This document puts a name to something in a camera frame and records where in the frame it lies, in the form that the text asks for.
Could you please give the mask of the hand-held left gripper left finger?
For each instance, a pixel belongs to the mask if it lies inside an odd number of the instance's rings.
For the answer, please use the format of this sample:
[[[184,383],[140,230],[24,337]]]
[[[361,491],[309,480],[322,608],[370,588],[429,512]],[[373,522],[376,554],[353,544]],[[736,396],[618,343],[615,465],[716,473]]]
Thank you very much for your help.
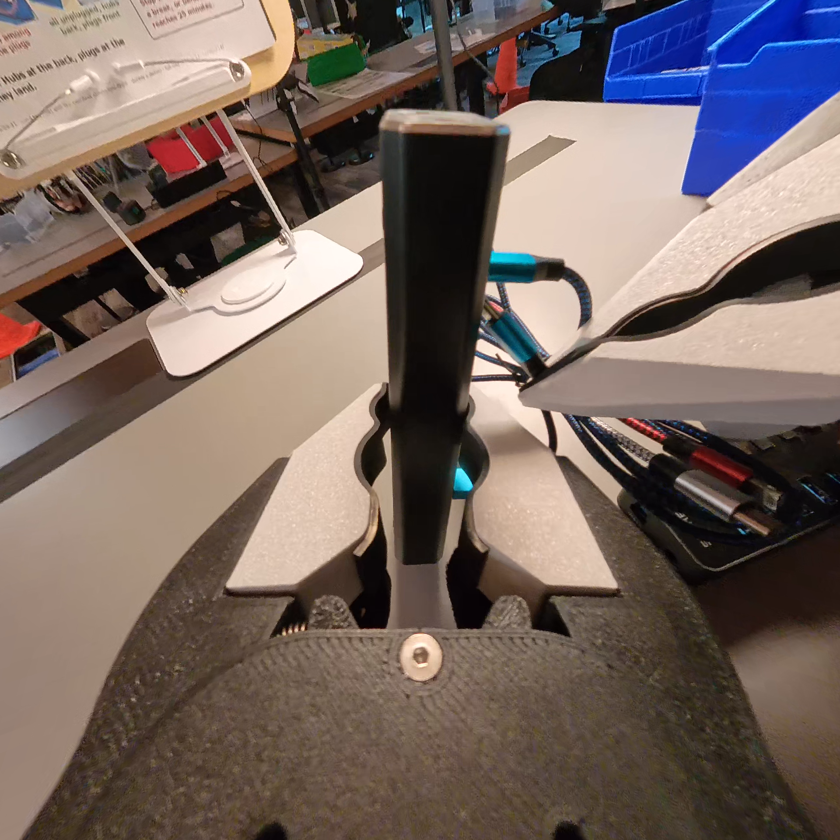
[[[226,582],[231,595],[315,601],[387,589],[382,506],[385,384],[363,392],[288,458]]]

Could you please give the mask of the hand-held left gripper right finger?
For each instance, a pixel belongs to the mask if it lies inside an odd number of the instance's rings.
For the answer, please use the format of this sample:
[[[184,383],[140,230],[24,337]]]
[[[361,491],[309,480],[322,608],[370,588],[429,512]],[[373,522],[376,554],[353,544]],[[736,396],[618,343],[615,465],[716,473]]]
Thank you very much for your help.
[[[488,599],[613,596],[618,583],[550,448],[498,401],[472,395],[468,430],[482,472],[465,509]]]

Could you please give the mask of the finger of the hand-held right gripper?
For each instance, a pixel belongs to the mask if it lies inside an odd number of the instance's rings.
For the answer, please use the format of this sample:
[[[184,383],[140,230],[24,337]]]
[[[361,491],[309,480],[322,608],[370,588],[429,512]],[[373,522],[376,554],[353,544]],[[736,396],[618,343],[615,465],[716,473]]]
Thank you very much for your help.
[[[838,132],[835,94],[711,194],[706,209],[593,313],[580,339],[614,334],[636,316],[697,298],[752,247],[838,214]]]
[[[522,405],[582,416],[695,419],[781,430],[839,415],[838,288],[712,308],[647,336],[557,353]]]

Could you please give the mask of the dark grey usb hub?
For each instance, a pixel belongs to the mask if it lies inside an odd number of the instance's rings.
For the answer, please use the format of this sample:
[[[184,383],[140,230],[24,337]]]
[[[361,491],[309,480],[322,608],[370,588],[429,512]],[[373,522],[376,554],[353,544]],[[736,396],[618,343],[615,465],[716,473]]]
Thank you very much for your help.
[[[395,556],[440,561],[510,132],[471,112],[380,122]]]

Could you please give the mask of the black usb hub blue ports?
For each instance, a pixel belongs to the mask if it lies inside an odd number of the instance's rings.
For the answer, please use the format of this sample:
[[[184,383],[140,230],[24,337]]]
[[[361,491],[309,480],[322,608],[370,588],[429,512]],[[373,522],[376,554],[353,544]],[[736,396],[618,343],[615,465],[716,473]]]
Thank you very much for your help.
[[[787,480],[790,498],[798,504],[796,519],[779,537],[748,536],[739,545],[700,540],[660,521],[621,491],[618,507],[664,552],[680,576],[698,584],[780,549],[786,544],[838,524],[838,423],[799,426],[777,434],[747,439],[727,438],[746,458]]]

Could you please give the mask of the large blue storage bin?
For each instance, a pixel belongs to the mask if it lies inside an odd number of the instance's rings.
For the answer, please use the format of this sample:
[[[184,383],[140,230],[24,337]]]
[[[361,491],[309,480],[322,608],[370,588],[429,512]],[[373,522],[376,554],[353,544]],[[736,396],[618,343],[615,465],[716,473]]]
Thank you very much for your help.
[[[683,1],[615,29],[604,102],[699,106],[713,47],[762,1]]]
[[[838,90],[839,2],[761,6],[712,48],[682,193],[714,193]]]

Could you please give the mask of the white document stand wooden board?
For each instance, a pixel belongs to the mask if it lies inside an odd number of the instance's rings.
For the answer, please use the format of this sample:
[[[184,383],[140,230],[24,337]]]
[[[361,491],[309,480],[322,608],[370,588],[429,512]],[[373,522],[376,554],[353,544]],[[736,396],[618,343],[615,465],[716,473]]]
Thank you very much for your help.
[[[296,41],[288,2],[261,2],[276,43],[229,64],[228,75],[192,77],[158,96],[100,118],[52,129],[27,142],[2,147],[2,199],[23,193],[56,175],[74,184],[100,215],[109,211],[80,179],[77,169],[155,135],[215,113],[280,226],[278,239],[238,263],[179,290],[164,279],[132,241],[126,248],[145,274],[164,291],[166,302],[146,321],[150,341],[165,371],[194,375],[288,320],[324,295],[356,277],[360,255],[307,229],[293,232],[233,124],[224,112],[231,104],[274,87],[291,66]]]

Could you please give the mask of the orange traffic cone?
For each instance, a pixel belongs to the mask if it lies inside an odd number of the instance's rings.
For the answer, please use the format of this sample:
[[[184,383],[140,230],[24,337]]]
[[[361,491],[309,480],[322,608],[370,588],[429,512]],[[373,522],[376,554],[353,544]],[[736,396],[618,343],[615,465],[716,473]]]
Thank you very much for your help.
[[[529,100],[530,87],[518,84],[517,39],[504,41],[499,48],[497,65],[487,90],[497,102],[499,114],[505,113]]]

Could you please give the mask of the grey metal pole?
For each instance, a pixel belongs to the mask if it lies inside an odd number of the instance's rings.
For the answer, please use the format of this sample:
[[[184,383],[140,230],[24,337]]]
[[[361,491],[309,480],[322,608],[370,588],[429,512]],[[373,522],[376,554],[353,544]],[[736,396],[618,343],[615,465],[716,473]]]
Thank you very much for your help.
[[[434,41],[436,48],[437,73],[443,97],[444,108],[451,112],[459,109],[455,85],[455,67],[449,31],[448,6],[446,1],[430,1]]]

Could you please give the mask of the black box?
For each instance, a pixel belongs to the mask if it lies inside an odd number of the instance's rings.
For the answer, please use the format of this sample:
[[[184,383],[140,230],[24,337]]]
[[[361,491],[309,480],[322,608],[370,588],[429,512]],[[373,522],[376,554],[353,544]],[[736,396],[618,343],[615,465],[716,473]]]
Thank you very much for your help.
[[[158,207],[167,208],[225,180],[222,163],[216,160],[165,184],[150,185],[149,193]]]

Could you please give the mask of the long wooden desk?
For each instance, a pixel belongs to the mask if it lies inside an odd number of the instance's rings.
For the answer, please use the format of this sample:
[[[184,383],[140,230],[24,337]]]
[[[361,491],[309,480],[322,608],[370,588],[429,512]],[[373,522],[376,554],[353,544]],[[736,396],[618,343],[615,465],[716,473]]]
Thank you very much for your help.
[[[480,19],[468,14],[450,30],[455,39],[453,63],[459,66],[471,57],[499,46],[504,41],[562,15],[547,2],[524,2],[500,19]],[[438,78],[435,39],[432,32],[410,38],[375,53],[366,69],[335,86],[350,95],[337,96],[326,88],[316,91],[317,101],[304,97],[292,118],[300,134],[309,139],[364,110],[372,109],[397,96]]]
[[[1,305],[11,303],[72,275],[160,231],[216,205],[254,180],[244,162],[234,159],[226,178],[167,208],[151,210],[140,224],[128,226],[96,210],[53,222],[34,243],[12,245],[1,255]]]

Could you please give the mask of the green box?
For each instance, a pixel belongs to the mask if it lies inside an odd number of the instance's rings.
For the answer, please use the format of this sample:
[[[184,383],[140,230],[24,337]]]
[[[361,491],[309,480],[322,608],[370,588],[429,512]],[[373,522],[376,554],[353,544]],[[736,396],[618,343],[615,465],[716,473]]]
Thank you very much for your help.
[[[346,43],[318,52],[307,58],[307,79],[313,87],[357,76],[366,69],[366,57],[359,43]]]

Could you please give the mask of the printed instruction sheet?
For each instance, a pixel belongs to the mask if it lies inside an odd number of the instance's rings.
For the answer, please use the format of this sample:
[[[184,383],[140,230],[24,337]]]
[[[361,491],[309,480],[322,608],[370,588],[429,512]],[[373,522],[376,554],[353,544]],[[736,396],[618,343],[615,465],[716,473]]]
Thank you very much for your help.
[[[277,40],[261,2],[2,2],[2,147],[168,97]]]

